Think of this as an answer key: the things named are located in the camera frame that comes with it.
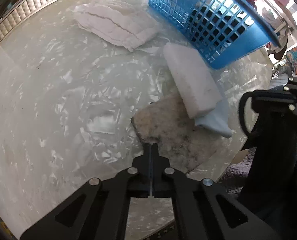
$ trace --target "metal screw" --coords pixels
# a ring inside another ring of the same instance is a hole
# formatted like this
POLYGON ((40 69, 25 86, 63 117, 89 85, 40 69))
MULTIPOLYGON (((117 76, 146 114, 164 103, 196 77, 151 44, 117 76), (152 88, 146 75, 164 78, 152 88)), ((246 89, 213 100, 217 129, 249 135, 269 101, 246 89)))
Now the metal screw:
POLYGON ((99 180, 98 178, 91 178, 91 179, 89 180, 89 183, 90 183, 90 185, 92 185, 92 186, 96 186, 96 185, 99 185, 99 184, 100 184, 100 180, 99 180))
POLYGON ((164 170, 164 172, 165 172, 166 174, 173 174, 173 173, 175 172, 175 170, 174 170, 173 168, 166 168, 166 169, 164 170))
POLYGON ((206 179, 203 179, 202 180, 202 183, 205 185, 205 186, 212 186, 213 185, 213 180, 209 179, 209 178, 206 178, 206 179))
POLYGON ((135 174, 135 173, 137 173, 137 168, 130 167, 130 168, 127 169, 127 172, 130 173, 130 174, 135 174))
POLYGON ((295 105, 289 105, 289 109, 290 109, 291 111, 294 111, 294 110, 295 110, 295 105))

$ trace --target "round table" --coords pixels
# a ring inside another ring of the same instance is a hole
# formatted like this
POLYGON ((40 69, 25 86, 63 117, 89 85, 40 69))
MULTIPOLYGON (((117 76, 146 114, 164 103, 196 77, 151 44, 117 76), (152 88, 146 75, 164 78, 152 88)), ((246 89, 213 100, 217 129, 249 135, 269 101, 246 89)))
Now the round table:
MULTIPOLYGON (((130 118, 176 89, 162 48, 187 40, 155 15, 163 26, 155 38, 133 53, 111 45, 72 17, 74 6, 90 1, 59 0, 0 44, 0 216, 17 238, 89 178, 129 167, 142 153, 130 118)), ((221 176, 246 139, 239 98, 267 88, 271 69, 258 50, 213 71, 226 91, 234 133, 216 140, 214 154, 189 177, 221 176)), ((256 115, 248 110, 246 119, 252 127, 256 115)), ((132 199, 126 239, 142 239, 172 219, 170 199, 132 199)))

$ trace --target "light blue cloth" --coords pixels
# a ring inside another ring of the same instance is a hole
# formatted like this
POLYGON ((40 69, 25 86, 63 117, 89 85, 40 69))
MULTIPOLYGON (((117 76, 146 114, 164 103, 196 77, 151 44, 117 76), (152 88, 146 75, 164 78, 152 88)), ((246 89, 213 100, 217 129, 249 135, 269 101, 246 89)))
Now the light blue cloth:
POLYGON ((210 111, 207 115, 195 118, 195 126, 202 126, 225 138, 231 138, 232 130, 227 125, 229 111, 228 101, 221 88, 219 91, 223 100, 218 102, 215 109, 210 111))

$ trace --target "gray speckled cloth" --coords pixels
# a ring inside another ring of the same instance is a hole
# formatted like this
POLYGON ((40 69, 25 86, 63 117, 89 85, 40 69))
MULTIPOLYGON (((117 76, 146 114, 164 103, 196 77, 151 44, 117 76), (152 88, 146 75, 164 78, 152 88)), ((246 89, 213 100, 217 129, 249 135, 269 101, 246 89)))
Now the gray speckled cloth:
POLYGON ((255 148, 249 150, 246 157, 239 164, 231 164, 218 183, 226 188, 226 191, 234 198, 237 198, 245 184, 250 167, 255 155, 255 148))
POLYGON ((213 155, 214 141, 221 138, 194 126, 194 119, 188 118, 178 91, 139 110, 131 122, 142 143, 157 143, 160 155, 170 160, 171 167, 184 173, 213 155))

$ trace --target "white table surface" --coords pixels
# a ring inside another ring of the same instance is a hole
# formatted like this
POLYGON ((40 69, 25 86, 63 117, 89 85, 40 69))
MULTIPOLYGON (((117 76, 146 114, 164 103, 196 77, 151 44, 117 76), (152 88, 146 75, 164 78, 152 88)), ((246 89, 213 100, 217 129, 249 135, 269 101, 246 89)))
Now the white table surface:
MULTIPOLYGON (((78 27, 69 8, 90 1, 59 0, 0 44, 0 216, 18 238, 89 178, 129 167, 142 153, 130 118, 176 89, 162 48, 186 39, 160 19, 161 32, 130 53, 78 27)), ((258 50, 213 72, 226 91, 234 134, 214 138, 213 155, 190 177, 221 176, 246 139, 239 98, 267 88, 271 70, 258 50)), ((251 127, 256 115, 246 115, 251 127)), ((132 199, 126 239, 139 240, 172 219, 170 199, 132 199)))

